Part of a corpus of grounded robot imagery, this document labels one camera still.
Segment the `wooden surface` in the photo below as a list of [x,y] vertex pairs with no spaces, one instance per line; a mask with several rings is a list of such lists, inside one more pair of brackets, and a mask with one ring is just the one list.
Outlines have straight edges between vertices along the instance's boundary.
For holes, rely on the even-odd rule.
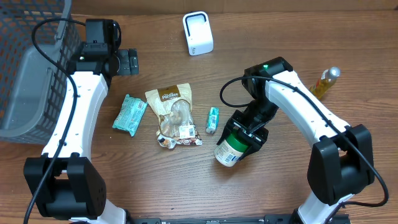
[[[245,68],[283,56],[306,86],[324,69],[341,68],[323,103],[351,125],[370,130],[375,166],[391,193],[382,208],[351,206],[341,212],[353,223],[397,223],[397,11],[211,14],[214,51],[195,57],[188,55],[182,15],[109,18],[121,25],[122,48],[138,49],[140,65],[139,75],[113,79],[93,138],[92,161],[114,204],[134,217],[203,218],[291,213],[304,203],[310,147],[282,111],[266,126],[268,141],[258,153],[232,168],[213,157],[234,111],[218,97],[222,85]],[[150,108],[134,138],[111,128],[125,94],[144,99],[145,91],[178,83],[191,84],[192,115],[203,146],[161,148]],[[251,100],[238,83],[225,95],[237,104]],[[213,136],[205,133],[211,106],[221,110]],[[22,168],[26,157],[39,156],[42,148],[0,143],[0,223],[22,223],[31,197]],[[375,182],[354,199],[378,202],[382,190]],[[42,218],[36,208],[31,217],[30,223],[63,223]]]
[[309,12],[393,10],[398,0],[78,0],[72,13],[83,15],[148,15],[237,12]]

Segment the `gray plastic bin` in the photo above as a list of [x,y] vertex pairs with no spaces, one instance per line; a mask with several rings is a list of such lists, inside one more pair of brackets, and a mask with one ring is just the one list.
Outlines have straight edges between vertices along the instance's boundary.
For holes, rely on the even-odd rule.
[[[32,45],[33,27],[70,17],[71,0],[0,1],[0,141],[46,144],[57,123],[67,78]],[[36,34],[46,54],[65,68],[80,43],[75,25],[50,22]]]

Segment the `white sticker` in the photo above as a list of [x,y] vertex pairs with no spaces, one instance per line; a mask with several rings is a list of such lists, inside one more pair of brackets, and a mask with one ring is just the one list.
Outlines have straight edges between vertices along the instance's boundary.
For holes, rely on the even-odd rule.
[[195,126],[194,125],[180,126],[179,131],[180,131],[180,139],[195,137]]

